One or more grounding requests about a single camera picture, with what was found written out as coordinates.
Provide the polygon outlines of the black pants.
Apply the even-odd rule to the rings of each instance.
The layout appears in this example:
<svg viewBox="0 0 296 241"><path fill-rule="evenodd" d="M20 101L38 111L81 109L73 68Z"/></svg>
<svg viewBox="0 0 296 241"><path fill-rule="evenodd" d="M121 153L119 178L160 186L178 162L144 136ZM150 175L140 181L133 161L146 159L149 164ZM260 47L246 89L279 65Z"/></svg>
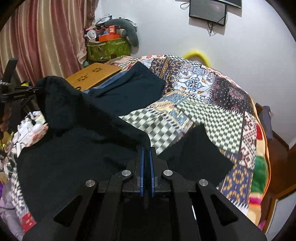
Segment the black pants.
<svg viewBox="0 0 296 241"><path fill-rule="evenodd" d="M49 129L21 151L16 163L25 203L40 222L70 201L85 181L105 181L139 151L148 153L151 141L61 77L42 78L37 88Z"/></svg>

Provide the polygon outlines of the pink and gold striped curtain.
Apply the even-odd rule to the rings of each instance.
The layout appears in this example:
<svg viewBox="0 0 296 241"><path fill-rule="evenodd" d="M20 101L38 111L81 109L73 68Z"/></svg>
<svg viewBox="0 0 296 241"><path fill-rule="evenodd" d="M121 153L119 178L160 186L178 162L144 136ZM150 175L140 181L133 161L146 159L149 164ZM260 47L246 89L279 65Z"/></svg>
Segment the pink and gold striped curtain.
<svg viewBox="0 0 296 241"><path fill-rule="evenodd" d="M1 74L18 58L20 81L67 78L86 60L84 31L98 1L1 1Z"/></svg>

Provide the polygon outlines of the wooden lap desk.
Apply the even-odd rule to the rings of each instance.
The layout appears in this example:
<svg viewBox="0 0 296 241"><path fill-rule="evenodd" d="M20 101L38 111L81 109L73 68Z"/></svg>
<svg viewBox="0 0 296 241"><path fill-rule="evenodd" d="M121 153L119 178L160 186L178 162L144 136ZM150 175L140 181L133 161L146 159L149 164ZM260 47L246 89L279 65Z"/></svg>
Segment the wooden lap desk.
<svg viewBox="0 0 296 241"><path fill-rule="evenodd" d="M75 89L84 91L98 86L120 71L121 68L118 66L93 63L69 76L66 78L66 81L70 83Z"/></svg>

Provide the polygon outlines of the patchwork patterned bed quilt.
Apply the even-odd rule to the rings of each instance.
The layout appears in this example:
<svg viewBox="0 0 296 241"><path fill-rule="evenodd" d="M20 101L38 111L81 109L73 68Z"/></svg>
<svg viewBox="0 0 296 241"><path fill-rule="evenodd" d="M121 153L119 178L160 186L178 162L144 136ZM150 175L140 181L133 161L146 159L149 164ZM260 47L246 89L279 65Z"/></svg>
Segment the patchwork patterned bed quilt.
<svg viewBox="0 0 296 241"><path fill-rule="evenodd" d="M171 169L187 179L208 179L258 224L269 163L265 133L249 94L219 71L168 55L116 60L112 65L122 71L95 89L113 83L137 62L165 80L165 89L146 108L117 117L145 132ZM28 230L36 221L21 191L17 163L10 194L16 216Z"/></svg>

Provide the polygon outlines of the folded dark navy garment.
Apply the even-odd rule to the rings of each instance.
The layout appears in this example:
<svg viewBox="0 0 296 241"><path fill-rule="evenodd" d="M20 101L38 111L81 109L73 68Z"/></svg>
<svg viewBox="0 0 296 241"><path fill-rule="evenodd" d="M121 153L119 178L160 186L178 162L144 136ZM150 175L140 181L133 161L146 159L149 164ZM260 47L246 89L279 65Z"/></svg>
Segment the folded dark navy garment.
<svg viewBox="0 0 296 241"><path fill-rule="evenodd" d="M165 80L137 62L113 83L101 89L93 88L88 94L104 110L116 116L123 116L159 100L165 85Z"/></svg>

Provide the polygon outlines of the green fabric storage box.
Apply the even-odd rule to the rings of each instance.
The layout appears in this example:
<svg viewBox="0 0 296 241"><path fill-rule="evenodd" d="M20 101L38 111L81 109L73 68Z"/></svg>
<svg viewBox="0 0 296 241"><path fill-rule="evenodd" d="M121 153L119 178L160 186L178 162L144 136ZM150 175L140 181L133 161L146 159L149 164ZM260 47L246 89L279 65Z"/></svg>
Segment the green fabric storage box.
<svg viewBox="0 0 296 241"><path fill-rule="evenodd" d="M87 43L87 59L104 63L120 56L130 55L130 44L126 39L105 41L101 43Z"/></svg>

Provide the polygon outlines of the yellow curved foam tube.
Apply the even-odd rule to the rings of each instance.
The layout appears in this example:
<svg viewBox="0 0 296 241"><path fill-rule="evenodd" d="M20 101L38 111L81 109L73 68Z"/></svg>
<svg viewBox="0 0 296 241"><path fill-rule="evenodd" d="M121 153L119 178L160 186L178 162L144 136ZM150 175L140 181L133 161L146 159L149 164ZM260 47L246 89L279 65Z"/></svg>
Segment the yellow curved foam tube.
<svg viewBox="0 0 296 241"><path fill-rule="evenodd" d="M203 65L205 65L207 67L212 67L209 58L203 52L198 51L198 50L192 50L192 51L185 53L183 55L183 58L187 59L187 60L190 60L192 58L199 58L203 62Z"/></svg>

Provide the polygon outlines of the grey backpack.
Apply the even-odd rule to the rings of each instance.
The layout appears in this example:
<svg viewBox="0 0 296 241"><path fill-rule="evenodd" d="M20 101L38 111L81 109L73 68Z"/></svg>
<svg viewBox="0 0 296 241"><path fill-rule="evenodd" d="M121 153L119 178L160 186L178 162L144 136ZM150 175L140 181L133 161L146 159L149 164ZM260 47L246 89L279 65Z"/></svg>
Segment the grey backpack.
<svg viewBox="0 0 296 241"><path fill-rule="evenodd" d="M266 138L273 140L273 129L271 125L271 110L269 106L261 106L260 114L258 115L259 120L265 131Z"/></svg>

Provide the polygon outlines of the grey plush neck pillow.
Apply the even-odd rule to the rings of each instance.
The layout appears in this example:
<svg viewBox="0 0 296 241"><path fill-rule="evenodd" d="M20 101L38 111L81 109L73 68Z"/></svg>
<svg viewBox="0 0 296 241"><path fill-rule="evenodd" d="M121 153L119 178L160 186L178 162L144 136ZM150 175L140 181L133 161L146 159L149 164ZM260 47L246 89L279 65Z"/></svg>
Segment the grey plush neck pillow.
<svg viewBox="0 0 296 241"><path fill-rule="evenodd" d="M128 39L128 42L133 47L139 46L139 40L137 37L136 29L130 21L126 19L112 19L112 20L106 21L104 23L104 26L105 27L116 26L116 27L119 27L120 29L123 29L122 36Z"/></svg>

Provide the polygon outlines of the small wall monitor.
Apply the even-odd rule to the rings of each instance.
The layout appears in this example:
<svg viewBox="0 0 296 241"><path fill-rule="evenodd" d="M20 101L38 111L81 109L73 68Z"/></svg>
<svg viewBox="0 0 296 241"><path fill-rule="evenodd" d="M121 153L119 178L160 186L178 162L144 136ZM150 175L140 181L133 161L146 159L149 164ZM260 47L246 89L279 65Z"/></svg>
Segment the small wall monitor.
<svg viewBox="0 0 296 241"><path fill-rule="evenodd" d="M219 1L190 0L189 3L189 17L221 26L225 25L227 13L227 5Z"/></svg>

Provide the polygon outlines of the large wall television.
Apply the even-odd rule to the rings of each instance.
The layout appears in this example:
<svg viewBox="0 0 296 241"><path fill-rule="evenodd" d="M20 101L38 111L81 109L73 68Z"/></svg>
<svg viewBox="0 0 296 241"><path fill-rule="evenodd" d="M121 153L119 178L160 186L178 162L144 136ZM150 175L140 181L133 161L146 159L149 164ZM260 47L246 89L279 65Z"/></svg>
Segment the large wall television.
<svg viewBox="0 0 296 241"><path fill-rule="evenodd" d="M242 8L242 1L241 0L217 0L217 1L234 6L239 9Z"/></svg>

